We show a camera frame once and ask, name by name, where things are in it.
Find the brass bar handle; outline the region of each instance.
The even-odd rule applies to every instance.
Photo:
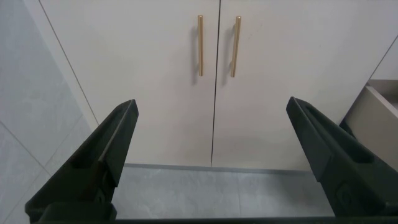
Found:
[[[203,15],[198,16],[199,76],[203,76]]]
[[[236,59],[237,59],[237,57],[238,57],[239,33],[241,32],[241,19],[242,19],[242,17],[236,16],[236,20],[235,20],[234,50],[233,50],[233,52],[232,52],[231,77],[235,77]]]

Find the wall tile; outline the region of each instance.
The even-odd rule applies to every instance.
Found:
[[[44,166],[81,116],[23,1],[0,5],[0,121]]]
[[[234,173],[125,167],[113,204],[117,218],[239,217]]]
[[[17,205],[42,167],[0,123],[0,223]]]
[[[40,188],[49,180],[50,175],[42,169],[39,176],[35,179],[33,184],[29,187],[22,199],[18,202],[17,207],[13,209],[8,216],[5,224],[29,224],[29,216],[25,213],[25,203],[30,200]]]
[[[81,117],[77,124],[73,127],[70,134],[61,143],[55,154],[51,157],[49,162],[45,165],[45,169],[51,174],[54,173],[63,165],[63,163],[79,148],[79,146],[91,134],[91,129],[84,117]]]
[[[313,175],[239,174],[242,217],[334,216]]]

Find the door handle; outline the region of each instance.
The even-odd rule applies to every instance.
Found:
[[[199,76],[203,76],[203,15],[198,16]]]
[[[241,19],[242,17],[240,16],[236,16],[235,19],[235,38],[234,38],[234,50],[232,52],[231,77],[235,77],[236,59],[238,57],[239,33],[241,32]]]

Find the tile grout line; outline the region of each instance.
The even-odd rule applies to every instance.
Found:
[[[57,153],[58,149],[61,147],[62,143],[69,137],[69,135],[72,133],[73,129],[75,128],[75,126],[79,123],[79,120],[81,119],[81,117],[83,117],[83,115],[81,114],[80,117],[75,121],[75,124],[73,124],[72,128],[70,129],[69,133],[64,137],[64,139],[62,139],[61,143],[58,145],[58,147],[56,148],[56,150],[54,151],[54,153],[51,155],[51,157],[49,158],[49,160],[45,163],[44,165],[44,169],[45,166],[47,166],[47,164],[51,161],[51,159],[54,157],[55,153]]]
[[[43,9],[43,12],[44,12],[44,14],[45,14],[45,17],[47,18],[47,21],[48,21],[49,24],[50,24],[50,27],[51,27],[51,29],[52,29],[52,32],[54,33],[55,38],[57,39],[58,44],[60,45],[61,50],[62,50],[62,52],[63,52],[63,54],[64,54],[64,56],[65,56],[65,58],[66,58],[66,60],[67,60],[67,62],[68,62],[68,64],[69,64],[69,67],[70,67],[70,69],[72,70],[73,75],[75,76],[77,83],[79,84],[79,87],[80,87],[80,89],[81,89],[81,92],[83,93],[83,96],[85,97],[85,100],[86,100],[86,102],[87,102],[87,105],[88,105],[88,107],[90,108],[91,113],[92,113],[93,116],[94,116],[95,122],[97,123],[97,125],[100,125],[99,122],[98,122],[98,120],[97,120],[97,117],[96,117],[95,114],[94,114],[93,109],[91,108],[90,103],[88,102],[86,93],[83,91],[83,88],[81,87],[81,84],[80,84],[80,82],[79,82],[79,79],[77,79],[75,70],[73,69],[72,64],[71,64],[70,61],[69,61],[69,58],[68,58],[68,56],[67,56],[67,53],[65,52],[65,50],[64,50],[63,47],[62,47],[61,41],[60,41],[60,39],[58,38],[57,33],[55,32],[55,29],[54,29],[54,27],[53,27],[53,25],[52,25],[52,23],[51,23],[51,21],[50,21],[50,18],[49,18],[49,16],[47,15],[47,12],[45,11],[44,6],[43,6],[41,0],[38,0],[38,1],[39,1],[39,4],[40,4],[41,8]]]
[[[242,208],[241,208],[241,188],[239,187],[239,176],[235,173],[236,177],[236,185],[238,187],[238,202],[239,202],[239,217],[242,217]]]
[[[46,171],[44,169],[44,167],[42,168],[42,170],[39,172],[39,174],[37,174],[37,176],[35,177],[35,179],[32,181],[32,183],[30,183],[29,187],[26,189],[26,191],[22,194],[22,196],[20,197],[20,199],[18,200],[18,202],[15,204],[15,206],[11,209],[11,211],[8,213],[6,219],[4,220],[3,224],[7,222],[7,220],[9,219],[9,217],[11,216],[11,214],[13,213],[13,211],[17,208],[17,206],[19,205],[19,202],[22,201],[22,199],[24,198],[24,196],[26,195],[26,193],[28,192],[28,190],[30,189],[31,186],[33,186],[33,183],[39,178],[40,173],[42,171]]]
[[[0,121],[0,124],[4,126],[4,128],[11,134],[11,136],[27,151],[27,153],[29,153],[29,155],[39,164],[39,166],[44,169],[44,166],[36,159],[36,157],[32,155],[32,153],[29,152],[29,150],[27,150],[25,145],[23,145],[23,143],[17,138],[17,136],[15,136],[15,134],[12,133],[2,121]]]

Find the cabinet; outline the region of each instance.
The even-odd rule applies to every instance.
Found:
[[[140,115],[126,162],[211,165],[219,1],[41,3],[98,122],[136,99]]]
[[[290,96],[339,123],[398,34],[390,0],[40,2],[98,122],[137,100],[127,163],[309,170]]]
[[[309,170],[289,98],[340,123],[398,34],[398,1],[221,0],[220,11],[213,166]]]

